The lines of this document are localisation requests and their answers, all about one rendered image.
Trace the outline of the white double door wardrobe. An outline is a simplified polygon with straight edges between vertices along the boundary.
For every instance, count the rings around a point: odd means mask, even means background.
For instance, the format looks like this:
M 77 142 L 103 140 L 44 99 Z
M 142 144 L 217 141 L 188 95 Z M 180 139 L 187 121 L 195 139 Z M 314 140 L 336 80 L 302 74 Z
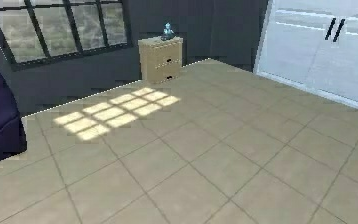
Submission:
M 358 109 L 358 0 L 269 0 L 254 72 Z

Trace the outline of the beige chest of drawers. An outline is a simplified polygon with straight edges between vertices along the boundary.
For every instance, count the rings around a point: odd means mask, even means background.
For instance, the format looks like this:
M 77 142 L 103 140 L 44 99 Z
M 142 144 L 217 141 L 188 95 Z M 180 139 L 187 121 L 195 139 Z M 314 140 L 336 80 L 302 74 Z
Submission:
M 142 79 L 161 83 L 179 75 L 182 67 L 183 39 L 163 41 L 160 36 L 138 41 Z

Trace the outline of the small blue statuette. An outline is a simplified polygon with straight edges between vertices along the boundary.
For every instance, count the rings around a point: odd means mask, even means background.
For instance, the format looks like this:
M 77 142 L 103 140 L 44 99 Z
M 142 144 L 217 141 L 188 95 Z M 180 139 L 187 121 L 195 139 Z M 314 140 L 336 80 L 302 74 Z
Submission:
M 171 29 L 171 24 L 166 23 L 165 28 L 163 30 L 163 34 L 161 36 L 162 41 L 170 40 L 175 37 L 174 31 Z

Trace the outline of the black framed window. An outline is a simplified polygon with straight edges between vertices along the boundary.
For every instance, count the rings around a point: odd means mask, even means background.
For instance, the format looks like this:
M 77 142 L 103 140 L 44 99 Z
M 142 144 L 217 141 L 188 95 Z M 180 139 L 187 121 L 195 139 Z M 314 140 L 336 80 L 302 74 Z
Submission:
M 124 0 L 0 0 L 0 50 L 13 70 L 131 45 Z

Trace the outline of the dark blue sofa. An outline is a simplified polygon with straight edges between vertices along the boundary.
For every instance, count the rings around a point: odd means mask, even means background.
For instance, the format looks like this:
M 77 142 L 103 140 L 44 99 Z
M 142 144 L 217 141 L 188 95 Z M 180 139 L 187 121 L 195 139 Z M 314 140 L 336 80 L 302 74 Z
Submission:
M 0 73 L 0 161 L 26 150 L 26 133 L 17 102 Z

